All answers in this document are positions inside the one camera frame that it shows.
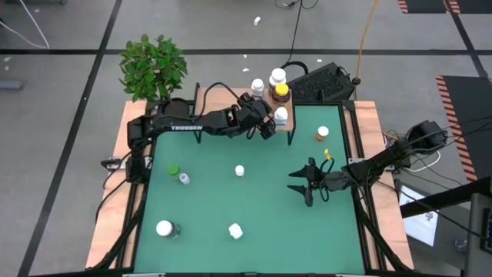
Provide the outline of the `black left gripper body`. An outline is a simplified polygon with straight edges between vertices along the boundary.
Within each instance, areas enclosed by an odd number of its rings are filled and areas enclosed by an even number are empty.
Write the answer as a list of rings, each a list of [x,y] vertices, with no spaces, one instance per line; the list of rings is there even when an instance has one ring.
[[[262,114],[271,114],[271,106],[264,99],[254,98],[247,92],[237,98],[237,104],[233,107],[234,119],[238,124],[234,133],[253,132],[255,129],[260,132]]]

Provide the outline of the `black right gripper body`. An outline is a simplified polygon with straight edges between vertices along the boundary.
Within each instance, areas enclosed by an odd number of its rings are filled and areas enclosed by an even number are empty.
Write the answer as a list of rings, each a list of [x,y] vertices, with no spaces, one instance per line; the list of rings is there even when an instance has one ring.
[[[329,192],[345,190],[352,185],[352,178],[342,171],[322,172],[314,181],[317,189],[327,189]]]

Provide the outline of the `brown bottle yellow lid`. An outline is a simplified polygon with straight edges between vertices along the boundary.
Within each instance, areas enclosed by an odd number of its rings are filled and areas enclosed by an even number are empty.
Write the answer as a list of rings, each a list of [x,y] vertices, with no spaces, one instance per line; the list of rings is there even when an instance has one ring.
[[[272,91],[272,98],[278,105],[285,105],[291,99],[291,90],[286,83],[277,84]]]

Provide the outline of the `white headache bottle maroon label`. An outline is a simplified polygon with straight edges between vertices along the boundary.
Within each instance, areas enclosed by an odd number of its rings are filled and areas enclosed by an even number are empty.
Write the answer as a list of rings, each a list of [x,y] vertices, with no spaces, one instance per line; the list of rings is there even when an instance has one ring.
[[[269,87],[275,89],[276,85],[286,82],[286,72],[282,68],[275,68],[272,70],[268,79]]]

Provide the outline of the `gummy bottle white lid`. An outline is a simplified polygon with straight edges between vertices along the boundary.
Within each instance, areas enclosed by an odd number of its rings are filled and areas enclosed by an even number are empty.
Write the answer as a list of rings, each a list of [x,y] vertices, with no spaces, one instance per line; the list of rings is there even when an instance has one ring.
[[[156,232],[164,238],[176,239],[181,234],[180,225],[169,220],[161,220],[156,225]]]

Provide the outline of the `black perforated equipment box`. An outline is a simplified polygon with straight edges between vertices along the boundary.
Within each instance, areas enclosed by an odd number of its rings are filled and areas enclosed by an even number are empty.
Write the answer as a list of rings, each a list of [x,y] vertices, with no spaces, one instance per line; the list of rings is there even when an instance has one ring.
[[[288,82],[296,102],[348,100],[355,85],[345,69],[334,62]]]

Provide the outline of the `monitor with white screen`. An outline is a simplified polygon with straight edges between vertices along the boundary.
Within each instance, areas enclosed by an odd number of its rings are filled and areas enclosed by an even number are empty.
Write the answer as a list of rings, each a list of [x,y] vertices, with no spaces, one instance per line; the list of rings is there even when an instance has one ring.
[[[421,200],[424,196],[414,190],[401,186],[399,198],[400,206]],[[436,212],[425,212],[424,214],[414,215],[404,219],[404,228],[407,235],[411,238],[433,246],[437,231],[438,214]]]

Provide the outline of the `green leafy plant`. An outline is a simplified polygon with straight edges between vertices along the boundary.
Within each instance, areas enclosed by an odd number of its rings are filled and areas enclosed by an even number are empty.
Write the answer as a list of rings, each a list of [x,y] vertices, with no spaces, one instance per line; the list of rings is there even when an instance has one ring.
[[[133,102],[169,100],[174,91],[182,89],[188,74],[183,51],[164,35],[150,39],[143,34],[138,41],[126,42],[121,57],[119,82]]]

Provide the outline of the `black metal beam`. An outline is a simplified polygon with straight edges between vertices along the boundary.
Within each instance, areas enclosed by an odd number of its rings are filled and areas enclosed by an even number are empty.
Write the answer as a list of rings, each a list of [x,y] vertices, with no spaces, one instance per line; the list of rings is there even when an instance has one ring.
[[[484,177],[467,185],[404,204],[400,207],[401,215],[403,218],[407,218],[424,214],[425,212],[443,209],[452,205],[470,202],[473,194],[492,197],[492,177]]]

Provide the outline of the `grey equipment cabinet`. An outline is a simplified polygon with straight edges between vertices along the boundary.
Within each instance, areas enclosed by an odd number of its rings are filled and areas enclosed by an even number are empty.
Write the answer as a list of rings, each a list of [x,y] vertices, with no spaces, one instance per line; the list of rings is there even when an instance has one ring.
[[[492,198],[473,194],[465,277],[492,277]]]

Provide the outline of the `black mat orange striped edge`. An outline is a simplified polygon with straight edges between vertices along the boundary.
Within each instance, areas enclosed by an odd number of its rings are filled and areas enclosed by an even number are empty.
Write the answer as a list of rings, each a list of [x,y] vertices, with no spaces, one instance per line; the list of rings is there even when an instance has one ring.
[[[492,78],[435,80],[467,181],[492,176]]]
[[[492,14],[492,0],[397,0],[404,14]]]

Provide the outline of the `wooden shelf black metal frame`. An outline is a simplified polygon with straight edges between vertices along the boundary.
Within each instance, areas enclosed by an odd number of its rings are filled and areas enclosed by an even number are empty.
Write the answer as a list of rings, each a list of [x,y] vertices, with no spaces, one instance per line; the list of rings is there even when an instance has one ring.
[[[224,86],[215,85],[213,86],[208,94],[205,94],[207,88],[201,87],[197,82],[195,85],[194,92],[194,115],[200,115],[201,111],[204,111],[203,114],[207,114],[209,112],[215,110],[222,110],[224,108],[230,108],[232,105],[237,104],[236,97],[241,96],[244,93],[252,94],[252,90],[250,88],[233,88],[232,95]],[[291,145],[294,137],[294,133],[296,130],[296,114],[295,114],[295,105],[292,93],[289,92],[288,95],[290,98],[287,102],[277,102],[276,98],[272,98],[271,93],[268,88],[265,88],[262,92],[262,99],[265,100],[274,111],[284,106],[288,111],[288,118],[284,125],[280,125],[276,128],[277,132],[285,132],[288,137],[288,145]]]

